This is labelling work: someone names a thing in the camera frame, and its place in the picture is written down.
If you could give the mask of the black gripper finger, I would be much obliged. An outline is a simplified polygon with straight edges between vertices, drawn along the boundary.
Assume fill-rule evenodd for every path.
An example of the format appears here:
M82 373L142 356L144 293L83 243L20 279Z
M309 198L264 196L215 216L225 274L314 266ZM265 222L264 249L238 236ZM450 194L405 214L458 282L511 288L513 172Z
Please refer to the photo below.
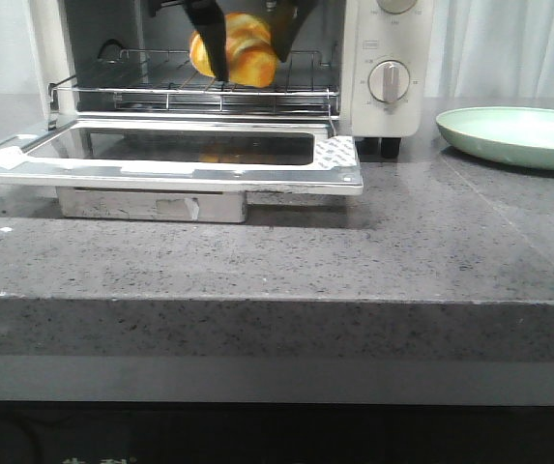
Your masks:
M185 13L203 40L211 71L218 81L228 81L226 23L217 1L186 0Z
M271 30L271 46L281 63L287 61L295 39L317 5L317 0L265 2Z

